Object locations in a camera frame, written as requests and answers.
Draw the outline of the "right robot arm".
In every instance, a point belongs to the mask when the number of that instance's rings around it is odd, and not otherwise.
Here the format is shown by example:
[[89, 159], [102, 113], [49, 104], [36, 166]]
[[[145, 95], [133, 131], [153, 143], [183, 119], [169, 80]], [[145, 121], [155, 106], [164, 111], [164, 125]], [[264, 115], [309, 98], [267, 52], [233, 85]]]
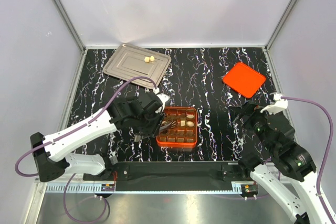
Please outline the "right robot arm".
[[293, 223], [335, 223], [335, 213], [318, 185], [316, 165], [309, 152], [294, 141], [295, 129], [284, 114], [270, 114], [251, 102], [230, 107], [229, 114], [234, 123], [258, 137], [275, 168], [287, 177], [297, 195], [269, 174], [266, 164], [255, 155], [239, 160], [239, 176], [261, 185]]

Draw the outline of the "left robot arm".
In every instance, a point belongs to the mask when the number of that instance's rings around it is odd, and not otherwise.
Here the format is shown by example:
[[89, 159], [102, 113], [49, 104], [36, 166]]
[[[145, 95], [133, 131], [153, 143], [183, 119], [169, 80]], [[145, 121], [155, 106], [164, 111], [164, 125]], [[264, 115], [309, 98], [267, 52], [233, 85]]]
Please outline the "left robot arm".
[[165, 105], [164, 93], [145, 93], [139, 97], [115, 98], [106, 108], [60, 132], [30, 137], [34, 161], [41, 182], [51, 182], [64, 174], [84, 174], [95, 180], [109, 180], [114, 165], [105, 154], [76, 154], [75, 149], [101, 136], [132, 129], [140, 138], [156, 137]]

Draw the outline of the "white oval chocolate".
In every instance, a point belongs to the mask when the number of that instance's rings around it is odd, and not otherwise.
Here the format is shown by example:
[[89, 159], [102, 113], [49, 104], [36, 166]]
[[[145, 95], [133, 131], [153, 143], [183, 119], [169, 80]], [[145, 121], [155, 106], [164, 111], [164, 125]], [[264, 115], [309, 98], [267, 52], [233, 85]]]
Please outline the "white oval chocolate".
[[194, 115], [188, 114], [186, 117], [189, 118], [189, 119], [192, 119], [192, 118], [194, 118]]
[[191, 122], [191, 121], [187, 121], [187, 125], [190, 126], [190, 127], [193, 127], [193, 126], [194, 126], [194, 123]]

